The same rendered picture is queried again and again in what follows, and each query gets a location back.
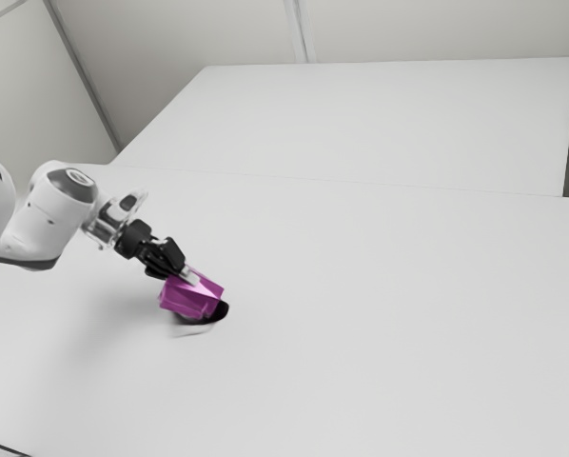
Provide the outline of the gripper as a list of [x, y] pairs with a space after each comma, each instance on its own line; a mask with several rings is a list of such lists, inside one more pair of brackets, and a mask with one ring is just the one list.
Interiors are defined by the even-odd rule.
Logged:
[[136, 258], [146, 268], [147, 276], [165, 280], [175, 276], [191, 286], [200, 282], [199, 276], [186, 263], [186, 257], [171, 238], [160, 240], [152, 234], [149, 224], [135, 219], [124, 226], [114, 250], [125, 259]]

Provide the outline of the magenta faceted mug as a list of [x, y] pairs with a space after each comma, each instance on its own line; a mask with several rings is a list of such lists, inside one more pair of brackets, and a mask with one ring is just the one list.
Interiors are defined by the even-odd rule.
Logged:
[[224, 288], [195, 268], [183, 276], [169, 276], [159, 295], [160, 307], [192, 321], [205, 321], [216, 313]]

